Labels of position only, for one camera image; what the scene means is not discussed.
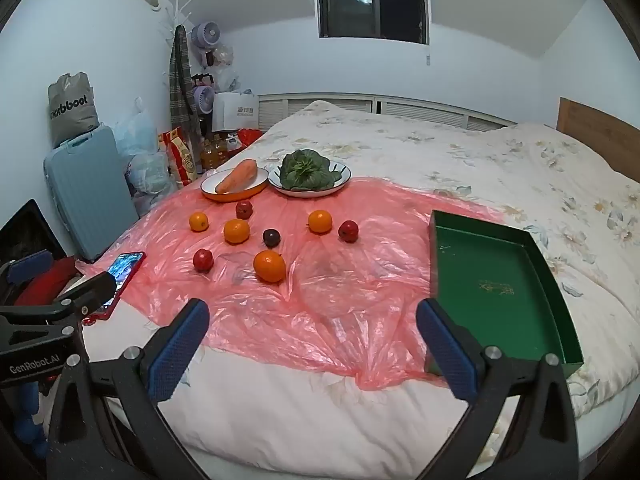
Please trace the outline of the small orange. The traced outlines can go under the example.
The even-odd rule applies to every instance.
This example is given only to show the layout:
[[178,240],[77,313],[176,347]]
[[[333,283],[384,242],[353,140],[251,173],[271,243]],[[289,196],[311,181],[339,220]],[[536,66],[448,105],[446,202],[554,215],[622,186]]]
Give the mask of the small orange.
[[209,227],[208,217],[204,212],[197,211],[190,215],[189,226],[193,232],[204,232]]

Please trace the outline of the large front orange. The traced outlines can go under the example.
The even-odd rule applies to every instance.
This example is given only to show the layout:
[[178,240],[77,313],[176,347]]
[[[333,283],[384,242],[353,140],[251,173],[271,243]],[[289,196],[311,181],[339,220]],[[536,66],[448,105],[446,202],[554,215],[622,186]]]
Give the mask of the large front orange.
[[266,283],[280,283],[286,277],[286,263],[274,250],[258,252],[254,257],[253,266],[256,276]]

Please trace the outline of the small dark red apple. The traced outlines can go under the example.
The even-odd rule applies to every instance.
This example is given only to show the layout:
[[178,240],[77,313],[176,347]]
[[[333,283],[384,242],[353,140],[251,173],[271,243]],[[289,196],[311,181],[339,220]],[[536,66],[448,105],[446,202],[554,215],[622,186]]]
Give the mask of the small dark red apple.
[[248,220],[254,212],[253,204],[249,200],[240,200],[235,204],[236,218]]

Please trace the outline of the dark purple plum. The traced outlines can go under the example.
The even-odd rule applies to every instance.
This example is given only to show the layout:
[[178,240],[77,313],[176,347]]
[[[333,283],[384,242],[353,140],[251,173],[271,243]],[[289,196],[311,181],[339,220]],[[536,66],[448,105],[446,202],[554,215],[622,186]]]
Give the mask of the dark purple plum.
[[276,229],[266,229],[262,232],[262,241],[267,248],[276,248],[281,243],[281,235]]

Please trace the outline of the grey robot bag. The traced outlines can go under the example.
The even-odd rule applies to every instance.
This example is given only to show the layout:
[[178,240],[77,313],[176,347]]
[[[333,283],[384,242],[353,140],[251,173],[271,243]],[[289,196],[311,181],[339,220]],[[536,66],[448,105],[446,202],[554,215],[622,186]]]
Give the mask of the grey robot bag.
[[52,144],[60,144],[99,127],[93,88],[88,75],[63,74],[48,87]]

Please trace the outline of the yellow red rice bag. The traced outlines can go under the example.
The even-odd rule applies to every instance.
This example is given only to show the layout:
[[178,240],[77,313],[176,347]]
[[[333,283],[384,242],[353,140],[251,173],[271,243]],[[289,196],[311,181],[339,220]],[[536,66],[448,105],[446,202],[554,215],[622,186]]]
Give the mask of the yellow red rice bag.
[[169,173],[179,188],[185,188],[198,178],[192,151],[181,127],[161,133],[158,144],[166,153]]

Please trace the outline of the floral bed quilt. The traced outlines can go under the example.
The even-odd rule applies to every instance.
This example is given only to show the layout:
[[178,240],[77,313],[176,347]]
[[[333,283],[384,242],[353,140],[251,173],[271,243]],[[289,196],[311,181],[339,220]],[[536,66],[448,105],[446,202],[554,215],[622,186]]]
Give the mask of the floral bed quilt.
[[190,185],[96,264],[145,253],[110,319],[85,331],[95,360],[145,344],[192,297],[208,304],[205,344],[162,407],[206,468],[409,479],[426,465],[464,410],[425,373],[414,325],[435,209],[533,237],[582,346],[568,381],[580,455],[623,425],[639,395],[637,182],[543,125],[476,132],[324,101],[246,156],[272,168],[298,148],[355,177],[321,200],[262,191],[238,246],[222,235],[233,206]]

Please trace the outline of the pink plastic sheet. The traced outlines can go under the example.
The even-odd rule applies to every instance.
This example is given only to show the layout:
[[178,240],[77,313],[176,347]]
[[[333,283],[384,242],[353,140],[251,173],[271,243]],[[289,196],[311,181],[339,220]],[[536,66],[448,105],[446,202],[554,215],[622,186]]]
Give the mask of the pink plastic sheet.
[[[355,179],[318,200],[294,200],[273,190],[255,195],[250,238],[224,241],[232,204],[208,200],[197,185],[175,192],[140,219],[99,260],[78,263],[97,274],[123,252],[144,252],[122,299],[157,325],[167,324],[190,298],[210,311],[209,347],[308,372],[352,378],[378,390],[425,375],[426,347],[416,329],[416,305],[430,292],[433,211],[501,222],[495,208],[470,200],[403,188],[381,179]],[[332,230],[314,234],[308,214],[329,211]],[[189,217],[206,214],[193,232]],[[359,237],[343,242],[338,228],[355,221]],[[253,260],[267,250],[262,232],[276,229],[272,248],[286,263],[280,283],[266,283]],[[198,249],[214,255],[213,269],[196,272]]]

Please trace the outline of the carrot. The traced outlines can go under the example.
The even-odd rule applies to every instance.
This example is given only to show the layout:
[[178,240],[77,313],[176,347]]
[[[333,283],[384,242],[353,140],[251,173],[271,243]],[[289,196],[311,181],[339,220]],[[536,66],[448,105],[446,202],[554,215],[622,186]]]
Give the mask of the carrot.
[[245,188],[257,176],[257,162],[255,159],[245,159],[233,168],[215,188],[217,194],[238,192]]

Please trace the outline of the lower purple fan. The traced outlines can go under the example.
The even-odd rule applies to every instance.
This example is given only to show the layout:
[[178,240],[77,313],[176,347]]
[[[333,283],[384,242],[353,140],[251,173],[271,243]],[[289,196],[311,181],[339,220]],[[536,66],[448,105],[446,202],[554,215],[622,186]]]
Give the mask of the lower purple fan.
[[212,114],[214,110],[215,89],[207,84],[197,84],[193,88],[193,99],[200,115]]

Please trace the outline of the purple fan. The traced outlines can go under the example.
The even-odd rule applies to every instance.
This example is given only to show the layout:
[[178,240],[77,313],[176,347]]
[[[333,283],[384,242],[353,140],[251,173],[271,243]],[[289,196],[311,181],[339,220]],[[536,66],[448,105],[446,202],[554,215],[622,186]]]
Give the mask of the purple fan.
[[197,84],[193,88],[193,99],[200,115],[212,114],[214,110],[215,89],[207,84]]
[[203,51],[213,51],[221,36],[219,26],[213,21],[201,22],[191,30],[191,42]]

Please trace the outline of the white paper bag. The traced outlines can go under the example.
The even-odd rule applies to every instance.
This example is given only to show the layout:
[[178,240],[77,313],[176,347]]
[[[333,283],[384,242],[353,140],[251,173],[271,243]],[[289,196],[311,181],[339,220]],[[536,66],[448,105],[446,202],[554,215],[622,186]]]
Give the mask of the white paper bag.
[[220,92],[214,99],[213,132],[258,128],[258,96]]

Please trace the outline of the white blue patterned plate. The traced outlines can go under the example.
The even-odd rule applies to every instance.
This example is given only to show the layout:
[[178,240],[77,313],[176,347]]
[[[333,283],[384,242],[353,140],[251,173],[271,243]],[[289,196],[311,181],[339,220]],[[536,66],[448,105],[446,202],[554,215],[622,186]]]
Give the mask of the white blue patterned plate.
[[342,188],[352,170],[326,157],[290,157],[270,171],[268,182],[287,196],[323,196]]

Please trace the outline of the wooden headboard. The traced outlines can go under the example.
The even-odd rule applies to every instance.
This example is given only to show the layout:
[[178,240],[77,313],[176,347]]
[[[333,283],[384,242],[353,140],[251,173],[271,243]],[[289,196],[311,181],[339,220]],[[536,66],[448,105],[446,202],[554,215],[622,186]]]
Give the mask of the wooden headboard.
[[640,132],[596,108],[561,98],[556,130],[582,142],[624,176],[639,181]]

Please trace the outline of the white radiator cover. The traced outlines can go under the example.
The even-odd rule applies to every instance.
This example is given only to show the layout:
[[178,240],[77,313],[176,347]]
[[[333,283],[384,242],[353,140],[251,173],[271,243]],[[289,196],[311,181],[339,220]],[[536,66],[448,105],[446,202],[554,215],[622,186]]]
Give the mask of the white radiator cover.
[[514,125],[514,122],[509,119],[433,101],[364,93],[302,92],[273,93],[260,96],[259,128],[262,131],[267,131],[280,120],[299,112],[318,100],[329,102],[344,108],[344,110],[420,119],[474,131],[490,131]]

